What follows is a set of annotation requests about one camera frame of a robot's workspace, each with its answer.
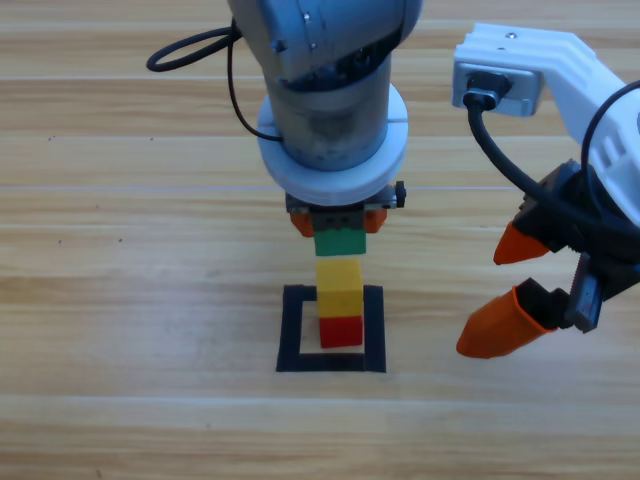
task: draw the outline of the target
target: green block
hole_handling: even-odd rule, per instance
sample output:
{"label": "green block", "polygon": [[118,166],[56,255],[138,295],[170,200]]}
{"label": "green block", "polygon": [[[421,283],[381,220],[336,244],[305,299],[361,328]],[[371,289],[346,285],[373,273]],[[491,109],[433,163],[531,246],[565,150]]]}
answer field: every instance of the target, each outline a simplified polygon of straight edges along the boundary
{"label": "green block", "polygon": [[362,255],[367,253],[367,233],[364,230],[341,228],[314,233],[316,255],[334,257],[339,255]]}

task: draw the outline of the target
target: orange fingertip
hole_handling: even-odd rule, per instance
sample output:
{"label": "orange fingertip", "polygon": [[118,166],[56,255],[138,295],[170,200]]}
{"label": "orange fingertip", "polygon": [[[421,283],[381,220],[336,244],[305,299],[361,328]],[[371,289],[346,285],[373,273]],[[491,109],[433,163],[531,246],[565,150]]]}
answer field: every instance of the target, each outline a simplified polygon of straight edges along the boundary
{"label": "orange fingertip", "polygon": [[470,358],[502,357],[553,331],[543,328],[520,307],[514,287],[469,317],[456,350]]}
{"label": "orange fingertip", "polygon": [[546,255],[549,249],[540,241],[529,237],[513,226],[507,225],[493,256],[497,265],[523,262]]}

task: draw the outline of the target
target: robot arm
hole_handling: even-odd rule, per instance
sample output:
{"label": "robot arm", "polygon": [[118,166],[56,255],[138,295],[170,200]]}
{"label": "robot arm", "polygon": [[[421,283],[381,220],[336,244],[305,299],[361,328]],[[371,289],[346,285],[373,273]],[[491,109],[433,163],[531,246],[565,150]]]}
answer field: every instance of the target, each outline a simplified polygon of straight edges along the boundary
{"label": "robot arm", "polygon": [[[570,293],[528,279],[471,315],[458,352],[492,358],[557,329],[595,329],[603,302],[640,282],[640,83],[625,86],[573,34],[493,25],[467,36],[454,65],[453,105],[468,108],[484,152],[526,193],[495,263],[565,247],[581,254]],[[582,165],[569,161],[536,183],[499,150],[481,117],[534,115],[544,85],[583,155]]]}
{"label": "robot arm", "polygon": [[[228,48],[234,109],[258,137],[275,182],[310,205],[377,204],[404,160],[409,132],[404,102],[390,83],[390,57],[415,27],[422,0],[228,3],[231,27],[176,42],[154,54],[147,67],[173,70]],[[179,48],[216,36],[223,38],[158,63]],[[232,52],[242,37],[262,67],[268,93],[257,130],[235,101]],[[401,204],[395,198],[383,202]]]}
{"label": "robot arm", "polygon": [[413,30],[422,0],[229,0],[266,76],[294,82]]}

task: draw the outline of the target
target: connector plug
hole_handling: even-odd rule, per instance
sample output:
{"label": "connector plug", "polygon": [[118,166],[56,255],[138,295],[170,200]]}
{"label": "connector plug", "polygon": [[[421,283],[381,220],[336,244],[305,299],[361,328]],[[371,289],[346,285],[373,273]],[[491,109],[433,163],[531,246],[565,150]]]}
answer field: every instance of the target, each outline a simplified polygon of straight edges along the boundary
{"label": "connector plug", "polygon": [[467,92],[462,98],[465,107],[482,105],[485,111],[497,108],[500,101],[511,90],[511,81],[506,75],[492,72],[474,72],[469,76]]}

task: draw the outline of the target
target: stack of blocks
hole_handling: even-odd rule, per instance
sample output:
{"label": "stack of blocks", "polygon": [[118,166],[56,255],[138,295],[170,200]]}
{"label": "stack of blocks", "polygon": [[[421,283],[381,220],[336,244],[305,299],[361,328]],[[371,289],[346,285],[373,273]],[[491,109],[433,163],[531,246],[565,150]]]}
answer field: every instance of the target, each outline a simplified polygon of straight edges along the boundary
{"label": "stack of blocks", "polygon": [[[289,201],[290,206],[296,206],[294,199]],[[365,208],[364,203],[304,205],[302,211],[290,212],[291,222],[302,236],[313,238],[316,256],[322,257],[316,261],[322,348],[355,347],[364,342],[364,285],[358,255],[367,252],[367,234],[378,233],[387,219],[386,203],[373,202],[377,208],[370,208],[372,204]]]}
{"label": "stack of blocks", "polygon": [[316,262],[322,348],[362,345],[363,283],[358,258]]}

